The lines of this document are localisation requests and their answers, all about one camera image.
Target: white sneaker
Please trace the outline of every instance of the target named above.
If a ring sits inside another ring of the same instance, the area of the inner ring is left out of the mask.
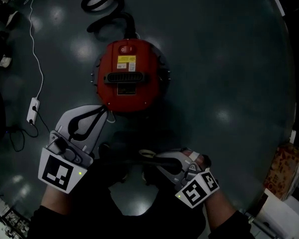
[[[7,27],[7,26],[11,23],[13,17],[14,17],[17,13],[18,13],[18,11],[16,10],[14,13],[12,13],[12,14],[9,15],[9,18],[8,18],[8,21],[6,22],[5,27]]]
[[[5,55],[3,55],[3,57],[0,61],[0,66],[7,68],[10,65],[11,61],[12,61],[12,58],[8,58]]]

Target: red vacuum cleaner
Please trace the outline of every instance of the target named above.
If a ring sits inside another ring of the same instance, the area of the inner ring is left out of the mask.
[[[81,7],[85,11],[93,11],[108,0],[88,5],[90,1],[82,0]],[[114,1],[118,4],[114,11],[87,28],[88,32],[98,33],[114,19],[126,21],[124,39],[107,46],[93,74],[98,75],[93,83],[109,110],[121,114],[139,112],[152,106],[164,94],[169,71],[162,68],[164,64],[158,50],[151,43],[137,38],[133,17],[122,12],[124,0]]]

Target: white string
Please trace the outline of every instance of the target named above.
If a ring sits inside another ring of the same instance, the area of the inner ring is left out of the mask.
[[[114,120],[106,120],[108,123],[111,123],[111,124],[114,124],[116,122],[116,118],[115,118],[115,115],[113,114],[113,112],[111,111],[111,114],[112,114],[112,117]]]
[[[40,87],[40,90],[39,90],[38,94],[36,95],[36,98],[38,98],[39,95],[40,95],[42,86],[43,86],[44,76],[43,76],[43,73],[42,73],[42,70],[41,70],[40,61],[39,61],[39,59],[37,58],[37,56],[35,55],[35,52],[34,52],[34,39],[33,39],[32,33],[31,33],[31,31],[32,31],[32,21],[31,21],[31,16],[32,16],[32,12],[33,12],[33,8],[32,8],[32,3],[33,3],[33,1],[34,1],[34,0],[31,0],[31,4],[30,4],[31,12],[30,12],[30,15],[29,15],[29,21],[30,21],[30,36],[31,36],[32,43],[33,43],[33,46],[32,46],[32,52],[33,52],[33,55],[34,55],[34,57],[36,58],[36,60],[37,60],[37,62],[38,62],[39,70],[40,70],[40,73],[41,73],[41,76],[42,76],[41,87]]]

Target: black hose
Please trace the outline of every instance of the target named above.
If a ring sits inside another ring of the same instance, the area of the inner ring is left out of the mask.
[[[93,5],[88,5],[89,1],[91,0],[82,0],[81,2],[81,8],[84,9],[85,11],[93,11],[94,9],[105,4],[108,0],[101,0]],[[117,7],[114,9],[114,11],[111,12],[108,16],[105,16],[97,20],[96,22],[92,23],[91,25],[89,25],[87,31],[89,33],[99,32],[103,26],[109,24],[113,19],[123,18],[126,21],[126,30],[125,30],[124,39],[133,39],[133,38],[136,39],[137,35],[136,35],[135,23],[133,17],[127,12],[122,12],[125,5],[124,0],[114,0],[114,1],[116,1],[118,4]]]

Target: power strip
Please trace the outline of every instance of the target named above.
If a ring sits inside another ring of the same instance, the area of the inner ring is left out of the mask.
[[[30,124],[33,124],[33,125],[35,124],[36,114],[37,114],[37,111],[39,110],[39,106],[40,106],[40,101],[37,98],[32,98],[30,107],[29,107],[29,111],[28,111],[28,116],[26,118],[26,120]]]

